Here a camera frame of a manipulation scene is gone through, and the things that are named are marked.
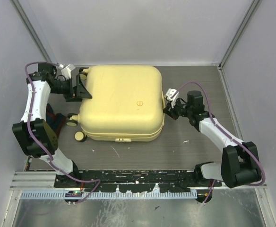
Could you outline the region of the yellow suitcase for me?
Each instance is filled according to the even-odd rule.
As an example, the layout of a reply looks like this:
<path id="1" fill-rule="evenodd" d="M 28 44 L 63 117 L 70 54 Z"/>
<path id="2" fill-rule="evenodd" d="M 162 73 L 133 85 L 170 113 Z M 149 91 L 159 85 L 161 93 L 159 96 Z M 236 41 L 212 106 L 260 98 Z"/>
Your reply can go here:
<path id="1" fill-rule="evenodd" d="M 148 142 L 159 136 L 165 102 L 162 75 L 157 68 L 97 65 L 80 73 L 92 98 L 82 100 L 78 114 L 68 115 L 67 124 L 81 127 L 75 140 Z"/>

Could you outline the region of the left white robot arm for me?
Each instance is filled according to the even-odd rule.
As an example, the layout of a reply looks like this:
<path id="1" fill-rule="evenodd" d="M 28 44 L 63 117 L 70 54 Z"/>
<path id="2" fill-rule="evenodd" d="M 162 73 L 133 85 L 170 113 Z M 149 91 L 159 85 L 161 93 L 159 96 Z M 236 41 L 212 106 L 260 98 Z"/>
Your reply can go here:
<path id="1" fill-rule="evenodd" d="M 26 74 L 28 97 L 24 114 L 19 123 L 12 126 L 13 134 L 23 153 L 50 165 L 60 181 L 77 187 L 85 181 L 77 165 L 67 158 L 58 147 L 57 135 L 46 121 L 46 109 L 50 94 L 63 95 L 66 101 L 91 99 L 79 75 L 76 85 L 72 83 L 72 64 L 37 61 L 38 70 Z"/>

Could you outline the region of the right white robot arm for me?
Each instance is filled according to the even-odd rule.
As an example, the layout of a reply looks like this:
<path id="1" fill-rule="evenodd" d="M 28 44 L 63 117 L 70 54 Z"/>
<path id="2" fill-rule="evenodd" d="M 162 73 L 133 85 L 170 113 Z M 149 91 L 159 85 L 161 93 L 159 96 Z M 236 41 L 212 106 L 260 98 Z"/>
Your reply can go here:
<path id="1" fill-rule="evenodd" d="M 219 163 L 206 162 L 195 166 L 194 181 L 197 185 L 205 186 L 210 180 L 216 180 L 234 188 L 262 180 L 257 146 L 233 136 L 206 111 L 200 91 L 189 91 L 187 100 L 183 100 L 175 89 L 170 88 L 164 97 L 166 115 L 174 120 L 187 118 L 190 125 L 208 137 L 222 153 Z"/>

